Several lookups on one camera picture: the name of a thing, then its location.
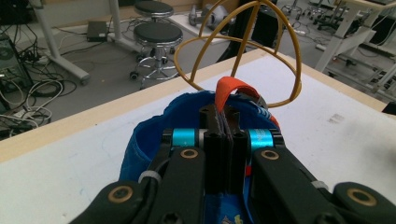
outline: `white tabletop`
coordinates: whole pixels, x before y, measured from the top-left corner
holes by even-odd
[[[214,90],[219,77],[228,74],[202,85]],[[290,94],[292,74],[269,56],[242,65],[237,77],[254,86],[267,103]],[[186,88],[159,97],[43,147],[0,160],[0,223],[72,220],[100,189],[118,179],[135,125],[161,114],[172,99],[187,91],[195,90]],[[301,95],[270,112],[280,123],[288,149],[330,190],[336,183],[354,181],[396,203],[395,119],[306,75]]]

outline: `gray floor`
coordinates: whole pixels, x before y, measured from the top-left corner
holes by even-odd
[[[290,0],[278,1],[277,5],[279,7],[283,7],[285,4],[290,3]],[[300,0],[298,6],[302,9],[305,9],[309,5],[306,0]],[[333,30],[319,32],[316,29],[316,26],[312,24],[313,22],[309,20],[307,16],[301,17],[299,21],[295,21],[294,17],[295,14],[292,13],[290,16],[290,23],[294,24],[296,30],[305,32],[304,36],[299,36],[303,62],[308,66],[315,67],[318,59],[323,53],[323,51],[316,49],[315,45],[317,43],[326,45],[331,38]],[[128,22],[124,22],[122,27],[122,29],[125,30],[126,36],[132,36],[132,32],[127,31]],[[72,29],[72,31],[84,33],[86,32],[84,29],[86,29],[86,27],[79,27]],[[192,34],[186,31],[183,31],[183,34],[185,40],[193,37]],[[71,49],[87,48],[88,46],[94,45],[93,43],[86,42],[84,35],[73,35],[66,37],[68,35],[70,34],[66,32],[59,32],[59,34],[56,35],[58,43],[62,41],[63,48],[66,46],[71,46],[69,48],[61,49],[61,52],[66,52]],[[284,36],[285,37],[282,39],[280,52],[294,57],[294,51],[290,42],[290,38],[288,37],[288,34],[285,34]],[[202,44],[202,42],[194,43],[180,53],[179,63],[186,72],[191,70],[192,63],[195,61],[196,53]],[[20,41],[18,43],[20,48],[26,45],[29,45],[28,41]],[[206,54],[204,61],[201,63],[201,67],[214,63],[220,54],[225,50],[227,45],[227,43],[213,45],[210,51]],[[39,38],[39,46],[46,48],[43,38]],[[364,50],[363,53],[366,55],[377,55],[374,52],[370,52],[365,49],[362,50]],[[65,79],[77,83],[77,87],[73,92],[67,94],[66,96],[56,98],[46,106],[46,108],[52,112],[52,121],[66,118],[94,106],[101,105],[127,94],[139,91],[141,77],[139,77],[137,80],[131,80],[129,78],[129,73],[133,71],[136,64],[136,52],[131,52],[115,43],[106,42],[87,51],[67,54],[65,55],[65,58],[89,72],[92,77],[87,85],[81,86],[79,85],[78,80],[75,80],[62,68],[53,64],[48,67],[50,71],[56,72],[62,75]],[[380,55],[377,55],[374,58],[366,57],[366,60],[372,60],[374,63],[384,61],[383,57]],[[42,78],[42,76],[32,75],[32,78],[39,80]],[[149,86],[155,85],[159,82],[148,81],[147,83],[147,87],[149,88]],[[65,92],[68,92],[73,90],[74,86],[70,82],[65,82],[65,88]],[[10,99],[18,98],[19,96],[15,94],[16,93],[9,94],[7,97]],[[38,98],[36,104],[40,105],[46,101],[48,101],[47,98]]]

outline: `red strap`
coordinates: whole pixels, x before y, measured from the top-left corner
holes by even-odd
[[[231,92],[235,90],[254,97],[257,100],[260,99],[259,93],[247,83],[234,77],[222,77],[218,82],[218,86],[216,87],[215,97],[215,104],[219,112],[223,110],[225,102],[227,101]]]

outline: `orange fabric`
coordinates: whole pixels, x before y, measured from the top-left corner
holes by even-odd
[[[238,90],[256,99],[260,98],[259,93],[247,83],[234,77],[222,77],[218,82],[218,86],[216,87],[215,96],[215,104],[219,112],[223,110],[225,102],[227,101],[231,92],[235,90]]]

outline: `floor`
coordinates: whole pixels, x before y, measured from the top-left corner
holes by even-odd
[[[284,5],[291,3],[292,2],[290,0],[280,0],[277,2],[277,5],[279,7],[283,7]],[[300,0],[297,5],[302,9],[310,6],[306,0]],[[318,31],[316,25],[309,20],[308,16],[302,16],[297,21],[295,20],[294,13],[295,12],[292,12],[289,16],[290,24],[293,24],[294,29],[299,33],[303,62],[308,66],[315,67],[318,59],[323,53],[322,50],[316,48],[316,44],[325,46],[329,43],[333,30]],[[38,35],[38,46],[44,50],[47,46],[45,44],[45,40],[40,37],[42,34],[40,34],[38,24],[36,22],[32,22],[30,26],[33,27],[33,30]],[[130,29],[130,22],[124,21],[121,24],[121,27],[124,31],[123,34],[127,38],[132,38],[133,33]],[[130,72],[134,70],[136,65],[136,52],[130,51],[112,42],[106,42],[103,44],[88,43],[86,41],[86,36],[84,35],[87,29],[86,26],[69,27],[64,29],[65,31],[54,30],[61,53],[66,53],[64,57],[67,60],[89,72],[92,77],[89,83],[82,86],[78,80],[70,76],[62,68],[51,63],[47,66],[36,65],[35,67],[32,67],[28,65],[29,70],[31,71],[30,74],[34,81],[55,77],[61,77],[65,80],[64,92],[61,96],[58,96],[56,99],[51,99],[50,97],[35,98],[35,105],[42,105],[51,112],[52,115],[50,121],[66,118],[94,106],[101,105],[127,94],[139,91],[141,76],[138,77],[137,80],[131,80],[129,77]],[[12,29],[8,30],[8,34],[13,35]],[[183,35],[184,40],[193,38],[193,34],[187,32],[185,29],[183,29]],[[26,29],[23,30],[18,39],[19,38],[21,38],[21,40],[17,43],[18,49],[26,48],[34,41],[32,33]],[[184,71],[189,72],[191,70],[192,63],[195,61],[198,49],[200,49],[202,45],[203,42],[195,42],[194,44],[186,47],[184,51],[180,52],[179,63],[182,65]],[[205,55],[200,67],[215,63],[227,46],[228,44],[226,42],[212,45],[209,52]],[[294,57],[292,44],[287,33],[285,33],[282,38],[280,52]],[[389,67],[394,63],[392,59],[383,57],[377,52],[371,52],[367,49],[360,48],[357,54],[357,57],[360,57],[363,60],[373,63],[382,63],[381,66],[385,67]],[[37,71],[39,70],[44,71],[43,74],[46,75],[38,74]],[[335,78],[344,81],[354,88],[360,88],[354,83],[343,80],[341,77]],[[157,83],[159,82],[148,81],[146,88]],[[45,88],[47,88],[47,90],[43,89],[42,91],[53,91],[54,86],[49,85]],[[21,99],[21,95],[18,92],[8,93],[5,96],[10,102],[18,102]],[[389,101],[389,99],[384,99],[383,97],[377,98],[386,103]]]

